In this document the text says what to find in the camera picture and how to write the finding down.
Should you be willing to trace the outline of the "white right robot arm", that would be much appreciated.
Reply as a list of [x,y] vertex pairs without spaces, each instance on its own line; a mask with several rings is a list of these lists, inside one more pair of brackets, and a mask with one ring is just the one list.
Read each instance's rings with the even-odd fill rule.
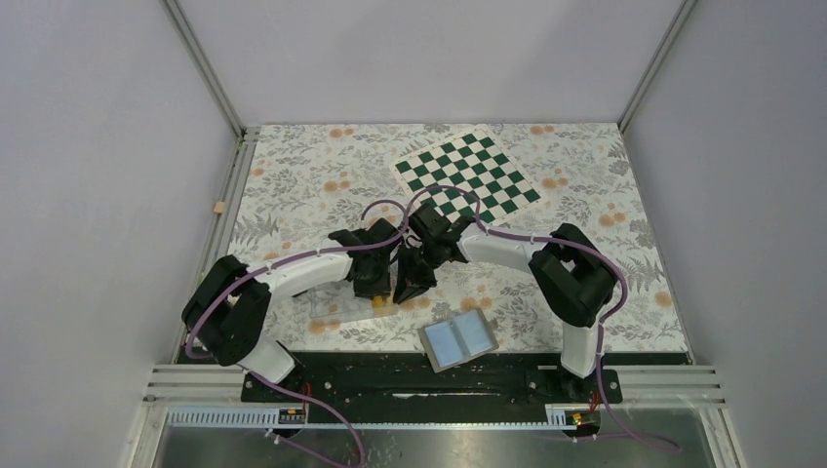
[[595,370],[603,350],[602,326],[628,297],[619,268],[576,226],[563,223],[546,236],[496,230],[462,215],[455,220],[423,205],[409,218],[420,244],[400,247],[393,301],[401,304],[436,287],[435,272],[446,262],[490,263],[533,275],[551,312],[564,323],[559,376],[561,392],[582,402],[598,388]]

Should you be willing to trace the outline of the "grey leather card holder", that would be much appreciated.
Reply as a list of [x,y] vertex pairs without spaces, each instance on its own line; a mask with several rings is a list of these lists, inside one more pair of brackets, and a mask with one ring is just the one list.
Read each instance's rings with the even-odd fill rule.
[[424,353],[436,373],[469,363],[499,348],[484,312],[461,312],[417,331]]

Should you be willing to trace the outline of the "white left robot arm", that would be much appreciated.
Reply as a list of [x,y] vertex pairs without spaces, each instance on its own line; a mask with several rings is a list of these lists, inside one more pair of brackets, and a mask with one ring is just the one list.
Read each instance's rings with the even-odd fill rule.
[[[319,249],[271,266],[253,267],[234,255],[220,258],[181,312],[189,333],[188,357],[238,366],[262,377],[278,400],[293,399],[303,377],[287,348],[263,331],[269,307],[341,281],[349,282],[359,299],[389,297],[391,254],[401,237],[398,227],[380,219],[367,229],[335,231]],[[200,341],[205,352],[196,353],[194,341]]]

